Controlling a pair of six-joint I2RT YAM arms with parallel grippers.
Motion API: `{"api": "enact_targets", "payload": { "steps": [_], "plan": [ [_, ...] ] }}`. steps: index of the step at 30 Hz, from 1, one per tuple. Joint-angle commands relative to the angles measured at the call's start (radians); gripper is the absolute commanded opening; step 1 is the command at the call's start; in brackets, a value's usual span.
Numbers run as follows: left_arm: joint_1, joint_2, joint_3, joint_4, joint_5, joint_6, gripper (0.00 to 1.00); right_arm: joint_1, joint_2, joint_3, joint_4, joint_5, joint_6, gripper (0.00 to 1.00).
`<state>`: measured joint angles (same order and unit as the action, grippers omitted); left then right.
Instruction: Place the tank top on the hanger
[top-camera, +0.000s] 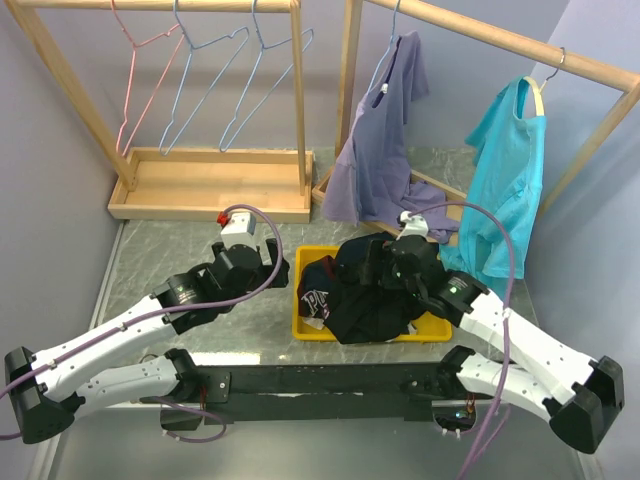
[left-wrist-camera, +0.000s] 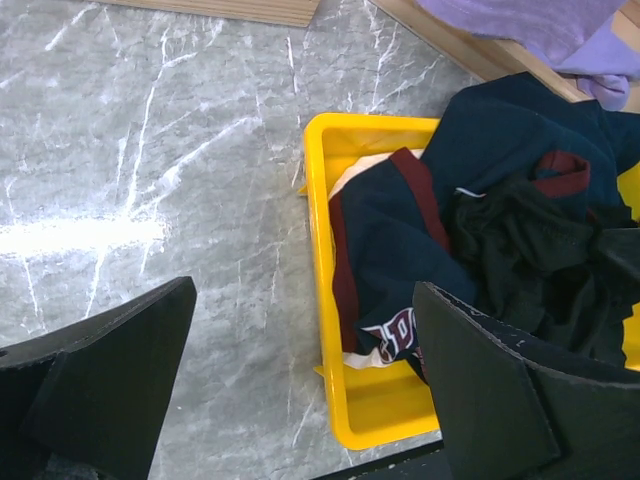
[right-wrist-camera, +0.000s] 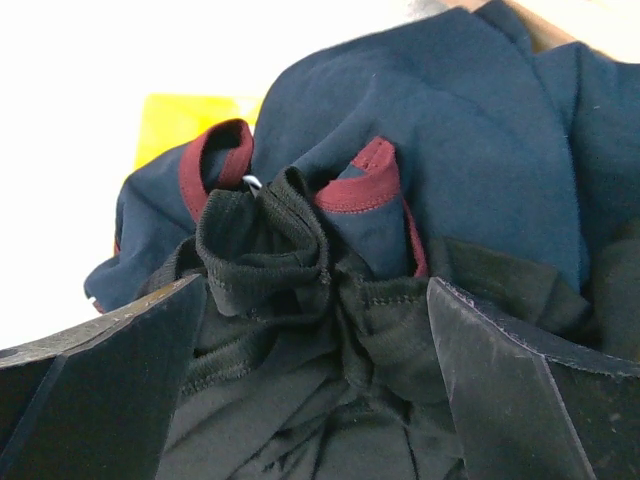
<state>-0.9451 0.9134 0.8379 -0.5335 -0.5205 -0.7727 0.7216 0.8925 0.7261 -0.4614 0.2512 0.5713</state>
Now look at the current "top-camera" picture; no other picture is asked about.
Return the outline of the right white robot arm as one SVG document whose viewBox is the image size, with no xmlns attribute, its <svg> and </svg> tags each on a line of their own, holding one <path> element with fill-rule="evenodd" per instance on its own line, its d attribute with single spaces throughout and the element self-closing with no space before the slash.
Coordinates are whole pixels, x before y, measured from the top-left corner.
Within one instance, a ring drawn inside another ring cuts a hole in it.
<svg viewBox="0 0 640 480">
<path fill-rule="evenodd" d="M 450 398 L 467 391 L 500 396 L 547 422 L 571 448 L 595 453 L 624 407 L 621 365 L 576 351 L 505 310 L 495 292 L 467 273 L 445 270 L 437 255 L 436 245 L 419 235 L 373 240 L 361 281 L 407 295 L 503 353 L 497 363 L 454 348 L 441 363 L 440 391 Z"/>
</svg>

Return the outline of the black tank top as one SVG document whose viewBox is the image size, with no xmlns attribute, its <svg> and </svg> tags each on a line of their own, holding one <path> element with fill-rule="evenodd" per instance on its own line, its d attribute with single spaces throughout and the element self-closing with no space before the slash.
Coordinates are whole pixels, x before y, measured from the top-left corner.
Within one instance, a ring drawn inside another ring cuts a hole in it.
<svg viewBox="0 0 640 480">
<path fill-rule="evenodd" d="M 385 291 L 360 284 L 360 265 L 371 240 L 396 240 L 386 233 L 351 239 L 339 247 L 334 259 L 337 281 L 327 301 L 329 317 L 324 325 L 341 344 L 376 343 L 395 339 L 409 324 L 429 311 L 426 303 L 402 291 Z"/>
</svg>

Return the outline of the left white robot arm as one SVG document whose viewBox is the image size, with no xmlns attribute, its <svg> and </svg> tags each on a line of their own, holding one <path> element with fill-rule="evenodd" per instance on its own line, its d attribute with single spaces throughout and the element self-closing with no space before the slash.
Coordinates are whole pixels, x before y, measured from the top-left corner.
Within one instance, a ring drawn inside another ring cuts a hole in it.
<svg viewBox="0 0 640 480">
<path fill-rule="evenodd" d="M 279 237 L 258 249 L 214 245 L 214 260 L 169 277 L 118 317 L 64 344 L 33 352 L 18 347 L 4 357 L 6 385 L 25 444 L 48 440 L 95 410 L 135 397 L 186 402 L 200 388 L 185 353 L 166 353 L 145 364 L 111 367 L 139 348 L 209 324 L 268 288 L 288 283 L 289 264 Z"/>
</svg>

